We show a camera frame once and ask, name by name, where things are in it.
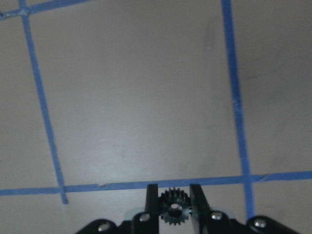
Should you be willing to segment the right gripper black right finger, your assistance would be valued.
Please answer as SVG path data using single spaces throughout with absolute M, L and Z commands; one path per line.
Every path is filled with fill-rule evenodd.
M 199 184 L 190 184 L 191 221 L 195 234 L 208 234 L 211 209 Z

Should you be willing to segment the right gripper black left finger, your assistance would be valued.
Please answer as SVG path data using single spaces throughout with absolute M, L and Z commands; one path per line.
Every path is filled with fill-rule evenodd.
M 147 233 L 159 234 L 158 217 L 158 185 L 149 184 L 146 191 L 145 213 L 149 215 L 147 220 Z

